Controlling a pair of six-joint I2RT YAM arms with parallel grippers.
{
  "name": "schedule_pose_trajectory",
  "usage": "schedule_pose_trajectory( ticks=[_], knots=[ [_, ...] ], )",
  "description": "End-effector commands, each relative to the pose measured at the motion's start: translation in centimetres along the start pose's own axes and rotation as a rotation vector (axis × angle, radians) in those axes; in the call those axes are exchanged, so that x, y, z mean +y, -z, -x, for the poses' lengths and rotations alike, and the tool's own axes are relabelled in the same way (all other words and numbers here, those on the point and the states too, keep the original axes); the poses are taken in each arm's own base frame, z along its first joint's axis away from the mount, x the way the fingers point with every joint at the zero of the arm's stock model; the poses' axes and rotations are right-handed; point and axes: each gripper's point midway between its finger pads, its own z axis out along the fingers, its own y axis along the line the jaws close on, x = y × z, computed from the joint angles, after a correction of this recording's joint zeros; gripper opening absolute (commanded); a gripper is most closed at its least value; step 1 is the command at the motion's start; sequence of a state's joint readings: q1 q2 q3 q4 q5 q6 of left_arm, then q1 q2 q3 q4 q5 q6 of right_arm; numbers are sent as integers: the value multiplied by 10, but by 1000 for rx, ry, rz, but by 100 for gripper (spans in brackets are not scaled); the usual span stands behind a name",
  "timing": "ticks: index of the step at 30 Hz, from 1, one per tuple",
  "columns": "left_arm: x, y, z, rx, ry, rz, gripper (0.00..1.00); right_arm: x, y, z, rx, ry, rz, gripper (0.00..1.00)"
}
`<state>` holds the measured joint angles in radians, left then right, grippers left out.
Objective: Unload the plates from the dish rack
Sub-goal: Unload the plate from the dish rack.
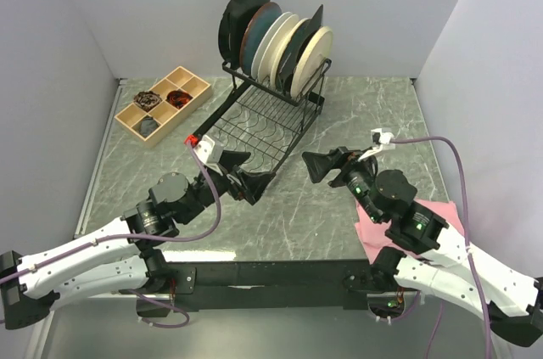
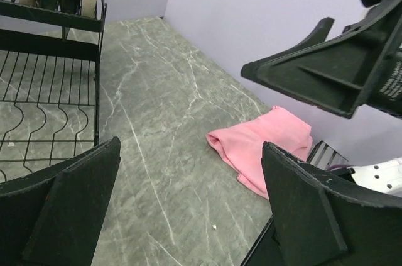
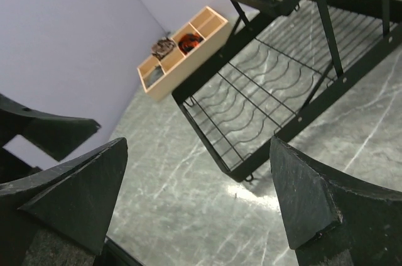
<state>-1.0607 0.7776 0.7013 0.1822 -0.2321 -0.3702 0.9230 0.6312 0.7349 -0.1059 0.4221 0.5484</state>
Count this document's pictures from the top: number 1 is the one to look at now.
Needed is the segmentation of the white fluted plate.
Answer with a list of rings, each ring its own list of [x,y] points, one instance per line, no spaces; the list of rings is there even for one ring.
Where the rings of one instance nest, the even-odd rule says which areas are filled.
[[[272,37],[275,35],[279,27],[289,18],[293,15],[292,12],[285,12],[281,14],[279,17],[275,19],[275,21],[271,24],[270,28],[266,32],[266,34],[263,36],[262,40],[260,41],[260,44],[255,52],[255,56],[253,58],[253,62],[251,65],[251,77],[253,79],[257,79],[258,75],[258,69],[260,66],[260,62],[264,56],[264,53],[267,49],[268,44],[270,43]]]

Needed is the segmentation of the black square floral plate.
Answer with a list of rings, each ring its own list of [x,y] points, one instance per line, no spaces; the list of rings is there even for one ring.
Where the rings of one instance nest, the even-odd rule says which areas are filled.
[[[229,62],[233,70],[236,70],[240,66],[239,56],[241,43],[249,22],[256,11],[270,1],[271,0],[247,0],[246,2],[239,4],[232,13],[232,33],[230,38],[231,54]]]

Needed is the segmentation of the round red rimmed plate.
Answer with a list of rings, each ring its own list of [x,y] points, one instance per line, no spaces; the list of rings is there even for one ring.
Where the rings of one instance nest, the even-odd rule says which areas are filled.
[[[246,1],[247,0],[230,0],[221,17],[218,29],[218,48],[220,55],[224,60],[230,59],[231,54],[230,38],[232,33],[232,13],[239,4]]]

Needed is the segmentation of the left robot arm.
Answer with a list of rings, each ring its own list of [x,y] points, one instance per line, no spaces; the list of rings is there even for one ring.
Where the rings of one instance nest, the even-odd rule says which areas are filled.
[[[214,168],[198,160],[200,173],[193,181],[178,172],[164,174],[145,200],[88,235],[34,255],[2,254],[2,325],[25,328],[97,294],[164,290],[174,273],[159,245],[183,242],[179,225],[211,205],[220,208],[223,194],[255,204],[276,176],[247,172],[241,165],[248,158],[247,152],[226,151]]]

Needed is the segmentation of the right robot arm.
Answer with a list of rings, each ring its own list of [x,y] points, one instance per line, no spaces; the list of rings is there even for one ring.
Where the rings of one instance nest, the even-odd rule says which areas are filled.
[[[504,265],[476,246],[441,214],[415,199],[417,188],[400,170],[379,171],[369,149],[338,147],[326,154],[304,152],[313,183],[332,170],[332,188],[346,187],[369,219],[385,227],[390,246],[371,264],[377,287],[417,289],[488,321],[505,341],[530,347],[542,335],[542,280]]]

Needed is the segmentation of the teal brown rimmed plate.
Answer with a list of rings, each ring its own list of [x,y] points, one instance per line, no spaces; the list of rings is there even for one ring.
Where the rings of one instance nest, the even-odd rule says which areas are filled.
[[[256,11],[249,22],[242,39],[239,56],[239,64],[245,75],[251,76],[251,66],[260,42],[282,13],[283,11],[277,3],[265,3]]]

